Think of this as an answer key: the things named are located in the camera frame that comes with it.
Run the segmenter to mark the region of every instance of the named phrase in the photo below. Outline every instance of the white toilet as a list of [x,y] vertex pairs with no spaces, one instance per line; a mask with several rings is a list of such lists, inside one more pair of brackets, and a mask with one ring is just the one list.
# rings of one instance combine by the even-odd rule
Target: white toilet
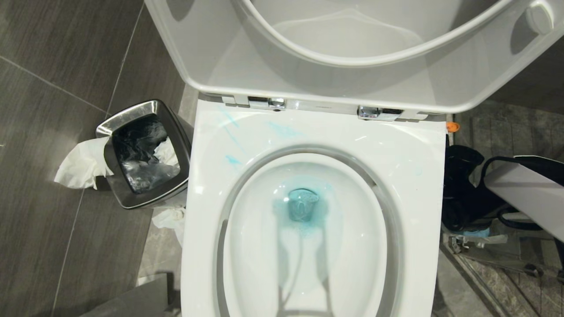
[[564,2],[146,5],[205,93],[183,314],[429,316],[446,130],[425,119],[476,106],[558,40]]

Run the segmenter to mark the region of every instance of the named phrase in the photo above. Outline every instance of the toilet rim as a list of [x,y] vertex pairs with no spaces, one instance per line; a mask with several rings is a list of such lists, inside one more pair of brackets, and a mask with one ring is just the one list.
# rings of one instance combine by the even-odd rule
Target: toilet rim
[[239,192],[244,184],[255,174],[260,168],[269,162],[278,158],[292,155],[296,153],[314,153],[329,156],[337,161],[340,161],[347,166],[351,167],[359,176],[363,178],[367,184],[372,188],[378,203],[380,204],[382,215],[384,216],[384,223],[386,227],[386,274],[384,278],[383,288],[386,290],[382,293],[380,298],[380,305],[378,306],[377,317],[390,316],[396,306],[402,302],[401,292],[397,292],[400,285],[404,283],[404,276],[399,274],[403,271],[404,263],[402,261],[402,253],[405,252],[403,248],[403,237],[401,234],[401,220],[400,212],[392,199],[392,192],[386,186],[386,183],[375,175],[368,165],[362,163],[357,158],[349,156],[347,153],[328,147],[319,147],[314,144],[300,144],[292,147],[282,148],[266,154],[262,159],[255,162],[246,171],[237,182],[231,186],[231,191],[224,201],[221,216],[218,223],[218,229],[215,234],[215,250],[213,252],[213,267],[210,273],[213,275],[215,284],[213,298],[215,311],[217,316],[229,316],[227,300],[224,290],[224,246],[227,233],[228,219],[232,206],[237,198]]
[[272,27],[272,25],[270,25],[270,23],[266,21],[261,13],[255,8],[252,0],[240,0],[240,2],[243,3],[244,10],[248,10],[251,15],[253,15],[260,27],[266,30],[266,32],[270,36],[274,37],[274,39],[279,41],[291,52],[317,63],[337,67],[367,67],[385,65],[425,54],[437,47],[450,43],[457,38],[471,32],[472,30],[480,27],[482,24],[488,22],[490,19],[494,18],[497,14],[506,9],[513,1],[514,0],[498,0],[487,10],[471,19],[467,23],[463,24],[462,26],[417,46],[410,47],[408,49],[391,54],[373,56],[370,58],[343,58],[317,53],[298,44],[295,44],[294,42],[290,41],[282,34],[280,34],[280,32],[275,30],[274,27]]

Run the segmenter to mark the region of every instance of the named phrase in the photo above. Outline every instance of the trash can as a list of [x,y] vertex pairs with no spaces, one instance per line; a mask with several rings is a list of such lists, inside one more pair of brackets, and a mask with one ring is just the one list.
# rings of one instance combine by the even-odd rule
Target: trash can
[[[104,158],[114,175],[107,181],[123,208],[157,205],[187,188],[193,127],[162,101],[113,115],[96,128],[96,137],[110,137]],[[166,155],[170,161],[162,162]]]

